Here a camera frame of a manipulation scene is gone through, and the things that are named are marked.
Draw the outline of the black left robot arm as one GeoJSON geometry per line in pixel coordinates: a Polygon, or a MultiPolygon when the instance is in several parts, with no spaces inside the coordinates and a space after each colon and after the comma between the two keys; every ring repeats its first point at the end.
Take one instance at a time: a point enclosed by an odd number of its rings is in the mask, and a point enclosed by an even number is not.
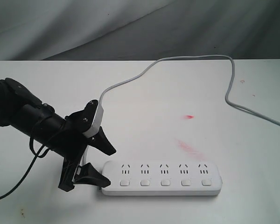
{"type": "Polygon", "coordinates": [[[12,126],[62,156],[58,187],[66,192],[76,184],[101,188],[111,184],[90,163],[80,165],[88,146],[106,155],[116,153],[101,127],[103,112],[94,99],[83,110],[62,118],[21,83],[11,78],[0,80],[0,126],[12,126]]]}

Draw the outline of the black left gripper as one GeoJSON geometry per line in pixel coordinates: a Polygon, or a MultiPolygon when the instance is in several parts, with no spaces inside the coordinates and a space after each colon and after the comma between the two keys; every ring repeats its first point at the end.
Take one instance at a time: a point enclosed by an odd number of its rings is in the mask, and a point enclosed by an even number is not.
{"type": "Polygon", "coordinates": [[[83,161],[88,146],[92,146],[106,155],[113,155],[116,149],[107,139],[103,128],[90,138],[83,135],[82,115],[83,110],[74,112],[66,120],[70,127],[62,133],[65,138],[62,143],[66,147],[66,155],[63,156],[62,171],[58,187],[69,192],[76,184],[87,184],[105,188],[111,185],[108,178],[98,172],[91,163],[83,161]]]}

